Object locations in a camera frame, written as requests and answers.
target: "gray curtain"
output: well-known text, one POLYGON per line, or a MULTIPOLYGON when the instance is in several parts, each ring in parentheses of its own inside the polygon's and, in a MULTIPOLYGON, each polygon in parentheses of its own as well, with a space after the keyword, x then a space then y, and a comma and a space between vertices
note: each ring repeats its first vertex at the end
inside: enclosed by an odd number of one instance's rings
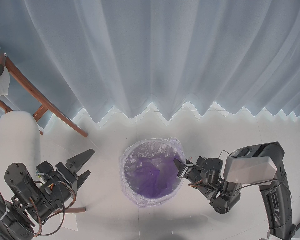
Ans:
MULTIPOLYGON (((62 112, 300 115, 300 1, 4 1, 0 46, 62 112)), ((35 100, 12 79, 7 100, 35 100)))

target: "wooden chair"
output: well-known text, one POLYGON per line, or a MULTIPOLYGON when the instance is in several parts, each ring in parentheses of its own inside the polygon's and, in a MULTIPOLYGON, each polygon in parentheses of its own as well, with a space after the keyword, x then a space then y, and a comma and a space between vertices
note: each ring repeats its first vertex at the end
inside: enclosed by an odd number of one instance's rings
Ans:
MULTIPOLYGON (((87 137, 88 134, 78 127, 72 120, 70 120, 66 115, 64 115, 56 106, 53 105, 35 86, 29 82, 29 80, 21 73, 21 71, 13 64, 10 58, 6 54, 1 54, 1 62, 5 63, 6 68, 9 73, 14 77, 14 79, 23 87, 27 92, 29 92, 36 100, 41 103, 41 106, 33 114, 33 117, 38 121, 47 110, 50 110, 58 118, 68 124, 75 131, 80 133, 82 136, 87 137)), ((5 113, 12 111, 12 109, 7 106, 4 102, 0 100, 0 107, 4 109, 5 113)))

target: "plastic bag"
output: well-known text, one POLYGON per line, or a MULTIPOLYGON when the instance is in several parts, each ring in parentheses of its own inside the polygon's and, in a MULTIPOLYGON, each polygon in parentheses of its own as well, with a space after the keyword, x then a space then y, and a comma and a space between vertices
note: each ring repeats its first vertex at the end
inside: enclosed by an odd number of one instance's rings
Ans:
POLYGON ((146 139, 127 148, 119 159, 122 192, 139 207, 161 205, 182 185, 174 158, 185 162, 176 138, 146 139))

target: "purple trash bag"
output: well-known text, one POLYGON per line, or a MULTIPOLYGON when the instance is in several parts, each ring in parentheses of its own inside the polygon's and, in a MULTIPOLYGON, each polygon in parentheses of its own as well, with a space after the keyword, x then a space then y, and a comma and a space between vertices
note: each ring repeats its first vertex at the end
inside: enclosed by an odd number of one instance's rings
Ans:
POLYGON ((119 159, 122 192, 141 208, 171 199, 182 185, 174 158, 185 162, 174 137, 146 139, 127 148, 119 159))

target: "tile floor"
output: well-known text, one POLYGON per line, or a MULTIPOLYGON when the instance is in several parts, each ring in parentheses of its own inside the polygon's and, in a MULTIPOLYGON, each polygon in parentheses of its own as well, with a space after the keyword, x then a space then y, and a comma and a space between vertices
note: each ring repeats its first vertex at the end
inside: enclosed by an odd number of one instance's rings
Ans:
MULTIPOLYGON (((171 121, 164 120, 152 104, 134 119, 112 108, 98 124, 81 110, 74 121, 84 138, 53 116, 41 136, 41 160, 63 163, 75 154, 93 148, 96 153, 83 167, 91 175, 78 192, 75 207, 78 231, 62 228, 45 239, 111 240, 238 240, 266 238, 268 222, 258 186, 241 191, 241 199, 227 214, 216 213, 209 201, 188 187, 158 207, 137 208, 121 192, 119 156, 135 142, 147 138, 177 137, 187 158, 217 157, 221 150, 279 141, 285 150, 284 164, 292 192, 293 222, 300 222, 300 119, 292 113, 272 116, 262 110, 253 117, 246 109, 236 115, 212 106, 200 117, 193 106, 184 105, 171 121)), ((48 233, 59 225, 59 216, 43 227, 48 233)))

